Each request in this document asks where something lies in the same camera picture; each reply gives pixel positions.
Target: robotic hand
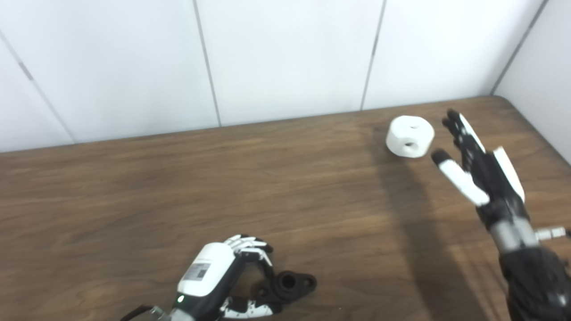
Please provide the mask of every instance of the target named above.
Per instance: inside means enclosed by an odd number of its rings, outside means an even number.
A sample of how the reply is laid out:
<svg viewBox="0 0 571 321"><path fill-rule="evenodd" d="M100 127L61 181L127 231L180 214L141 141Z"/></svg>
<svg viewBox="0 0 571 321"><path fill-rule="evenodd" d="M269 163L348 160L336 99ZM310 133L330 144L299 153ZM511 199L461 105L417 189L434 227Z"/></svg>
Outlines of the robotic hand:
<svg viewBox="0 0 571 321"><path fill-rule="evenodd" d="M524 189L504 149L487 151L470 124L448 111L443 124L454 136L462 166L444 150L432 160L476 205L476 211L500 253L508 282L508 310L513 321L570 321L571 281L559 257L539 241L565 236L564 228L534 231L525 209Z"/></svg>
<svg viewBox="0 0 571 321"><path fill-rule="evenodd" d="M141 306L121 321L150 311L158 321L216 321L221 318L248 319L282 311L312 292L317 281L312 275L290 271L274 274L267 253L271 246L253 236L235 235L223 243L205 245L178 283L170 314L158 307ZM230 296L230 290L246 263L262 267L265 281L254 287L254 299Z"/></svg>

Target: metal connector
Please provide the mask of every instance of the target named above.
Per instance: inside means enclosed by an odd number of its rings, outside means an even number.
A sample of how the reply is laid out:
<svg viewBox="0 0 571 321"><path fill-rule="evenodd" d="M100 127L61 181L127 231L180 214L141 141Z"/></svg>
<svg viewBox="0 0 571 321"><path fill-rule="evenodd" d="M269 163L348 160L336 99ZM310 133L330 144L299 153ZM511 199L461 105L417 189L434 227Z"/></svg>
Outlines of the metal connector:
<svg viewBox="0 0 571 321"><path fill-rule="evenodd" d="M155 317L156 321L171 321L171 317L158 306L154 306L149 312Z"/></svg>
<svg viewBox="0 0 571 321"><path fill-rule="evenodd" d="M560 238L567 235L567 231L565 227L558 226L558 227L550 227L550 228L542 228L540 230L536 230L536 238L537 240L551 240L554 238Z"/></svg>

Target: white cylindrical block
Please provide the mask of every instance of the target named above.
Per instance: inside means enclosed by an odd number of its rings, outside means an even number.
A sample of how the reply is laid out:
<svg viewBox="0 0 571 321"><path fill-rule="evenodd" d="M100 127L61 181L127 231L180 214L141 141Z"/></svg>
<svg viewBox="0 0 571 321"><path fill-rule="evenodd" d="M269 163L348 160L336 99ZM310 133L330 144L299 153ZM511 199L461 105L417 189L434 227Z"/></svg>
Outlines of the white cylindrical block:
<svg viewBox="0 0 571 321"><path fill-rule="evenodd" d="M417 158L427 153L434 138L430 123L416 116L399 116L391 121L387 147L395 155Z"/></svg>

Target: cable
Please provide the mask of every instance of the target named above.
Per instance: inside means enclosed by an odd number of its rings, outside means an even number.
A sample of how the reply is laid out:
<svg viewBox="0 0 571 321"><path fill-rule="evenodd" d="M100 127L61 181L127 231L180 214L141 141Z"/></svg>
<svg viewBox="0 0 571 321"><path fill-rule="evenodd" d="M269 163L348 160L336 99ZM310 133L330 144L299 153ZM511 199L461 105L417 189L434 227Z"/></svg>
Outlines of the cable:
<svg viewBox="0 0 571 321"><path fill-rule="evenodd" d="M151 309L153 308L153 306L146 306L146 305L141 305L140 307L134 309L133 311L127 313L124 317L121 318L121 320L119 321L129 321L132 318L141 315L147 311L151 311Z"/></svg>

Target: hole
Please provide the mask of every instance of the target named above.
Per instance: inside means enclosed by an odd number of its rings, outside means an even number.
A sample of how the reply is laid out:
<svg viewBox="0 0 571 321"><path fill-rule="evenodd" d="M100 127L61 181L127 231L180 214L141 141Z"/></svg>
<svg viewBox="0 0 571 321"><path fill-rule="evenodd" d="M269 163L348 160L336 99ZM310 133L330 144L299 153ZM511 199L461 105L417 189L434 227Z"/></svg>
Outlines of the hole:
<svg viewBox="0 0 571 321"><path fill-rule="evenodd" d="M293 287L295 287L295 278L293 275L284 275L282 278L282 286L287 290L293 289Z"/></svg>
<svg viewBox="0 0 571 321"><path fill-rule="evenodd" d="M267 296L267 295L268 295L268 289L266 289L265 287L260 288L260 289L258 290L258 297L263 298L263 297L265 297L265 296Z"/></svg>
<svg viewBox="0 0 571 321"><path fill-rule="evenodd" d="M305 279L303 280L303 285L305 285L306 287L313 287L313 280L312 279Z"/></svg>

